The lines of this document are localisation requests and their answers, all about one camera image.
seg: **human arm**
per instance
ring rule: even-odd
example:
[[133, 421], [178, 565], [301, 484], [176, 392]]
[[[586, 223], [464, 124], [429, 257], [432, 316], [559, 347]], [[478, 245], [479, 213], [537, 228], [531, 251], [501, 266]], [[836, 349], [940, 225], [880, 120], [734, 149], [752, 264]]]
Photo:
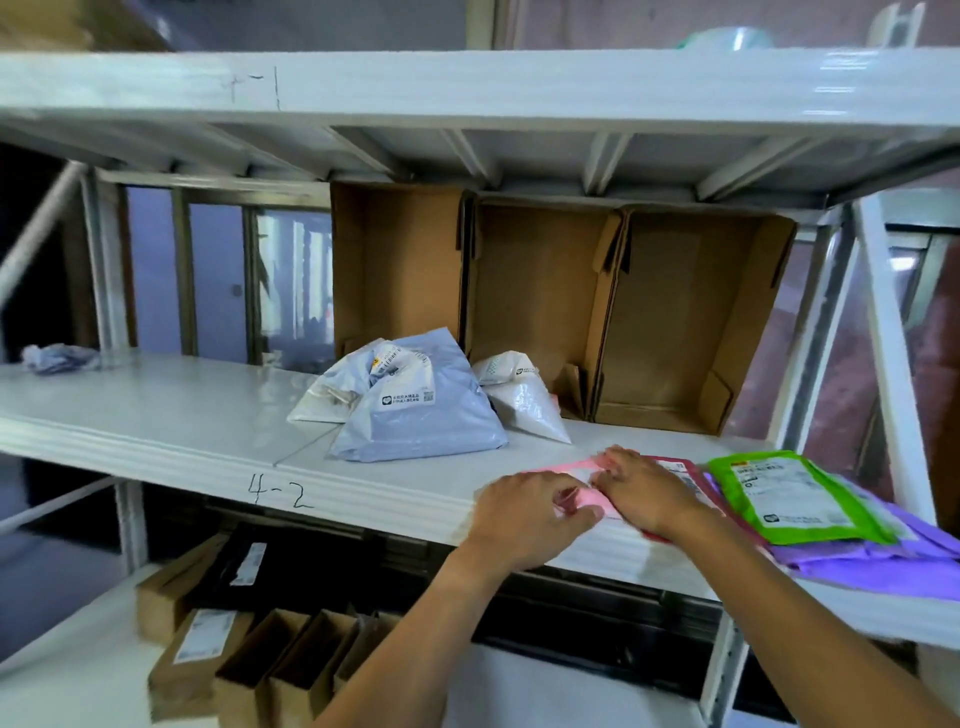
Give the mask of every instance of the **human arm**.
[[723, 601], [804, 728], [960, 726], [889, 660], [759, 554], [672, 473], [632, 450], [604, 453], [594, 485], [634, 526], [676, 544]]
[[503, 580], [554, 558], [602, 518], [595, 506], [556, 515], [554, 497], [577, 485], [570, 475], [521, 473], [484, 489], [467, 538], [314, 728], [438, 725], [450, 673]]

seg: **purple package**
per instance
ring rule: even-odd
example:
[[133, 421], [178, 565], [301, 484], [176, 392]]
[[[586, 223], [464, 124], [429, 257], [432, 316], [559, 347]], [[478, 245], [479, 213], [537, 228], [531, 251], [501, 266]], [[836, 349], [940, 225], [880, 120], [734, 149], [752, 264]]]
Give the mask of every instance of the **purple package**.
[[794, 571], [865, 592], [960, 601], [960, 564], [949, 559], [821, 559]]
[[[723, 497], [709, 473], [707, 480]], [[900, 519], [913, 538], [894, 546], [865, 541], [768, 546], [774, 559], [800, 576], [867, 592], [960, 601], [960, 564], [954, 561], [960, 558], [960, 540], [843, 480], [855, 494]]]

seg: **white mailer bag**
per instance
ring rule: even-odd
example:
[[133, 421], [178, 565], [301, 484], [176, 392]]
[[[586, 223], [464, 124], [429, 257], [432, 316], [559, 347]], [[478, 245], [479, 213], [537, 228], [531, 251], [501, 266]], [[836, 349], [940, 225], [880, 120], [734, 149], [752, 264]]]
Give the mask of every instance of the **white mailer bag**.
[[570, 444], [560, 410], [525, 353], [491, 356], [474, 364], [473, 373], [505, 426]]
[[370, 389], [374, 351], [383, 339], [349, 353], [318, 376], [287, 416], [290, 422], [344, 423]]
[[[323, 402], [327, 417], [349, 410], [330, 447], [332, 457], [374, 462], [507, 444], [503, 425], [445, 328], [396, 341], [377, 340], [337, 366], [337, 372], [337, 367], [331, 368], [310, 387], [315, 391], [314, 414], [320, 410], [316, 400]], [[320, 379], [331, 373], [333, 377], [321, 384]], [[302, 405], [303, 401], [294, 409], [300, 411], [299, 419], [305, 419], [307, 408]]]

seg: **handwritten label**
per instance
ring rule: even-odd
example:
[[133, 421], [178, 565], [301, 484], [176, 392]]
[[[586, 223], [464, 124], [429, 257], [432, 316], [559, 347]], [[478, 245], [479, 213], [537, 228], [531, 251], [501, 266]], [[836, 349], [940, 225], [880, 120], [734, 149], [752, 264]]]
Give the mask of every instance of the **handwritten label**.
[[300, 509], [314, 507], [304, 501], [303, 486], [298, 482], [293, 480], [277, 482], [275, 478], [271, 477], [273, 482], [268, 481], [264, 483], [265, 475], [266, 473], [254, 473], [251, 475], [247, 492], [253, 495], [253, 505], [259, 505], [260, 497], [266, 495], [266, 497], [278, 498], [281, 499], [281, 501], [289, 500], [287, 507], [290, 508]]

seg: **white shelf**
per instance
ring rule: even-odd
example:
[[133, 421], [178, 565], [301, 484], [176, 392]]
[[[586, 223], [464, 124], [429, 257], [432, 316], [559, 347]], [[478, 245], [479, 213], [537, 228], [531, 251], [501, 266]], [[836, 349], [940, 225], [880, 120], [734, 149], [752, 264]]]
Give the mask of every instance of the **white shelf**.
[[[0, 664], [4, 728], [149, 728], [147, 674], [162, 650], [135, 636], [133, 585], [153, 569]], [[215, 728], [217, 720], [163, 725]], [[468, 649], [450, 684], [446, 728], [585, 725], [703, 728], [704, 722], [695, 701], [481, 645]]]
[[958, 74], [952, 48], [0, 54], [0, 137], [133, 172], [822, 208], [960, 162]]
[[[511, 433], [499, 450], [348, 463], [325, 457], [335, 435], [330, 425], [286, 422], [310, 380], [135, 352], [116, 354], [101, 372], [41, 377], [7, 366], [0, 368], [0, 449], [455, 545], [466, 534], [476, 491], [503, 474], [580, 460], [615, 443], [701, 463], [763, 447], [742, 438], [571, 422], [572, 446]], [[263, 493], [252, 493], [252, 482]], [[716, 598], [677, 548], [622, 522], [600, 523], [551, 565]], [[960, 603], [800, 583], [863, 632], [960, 648]]]

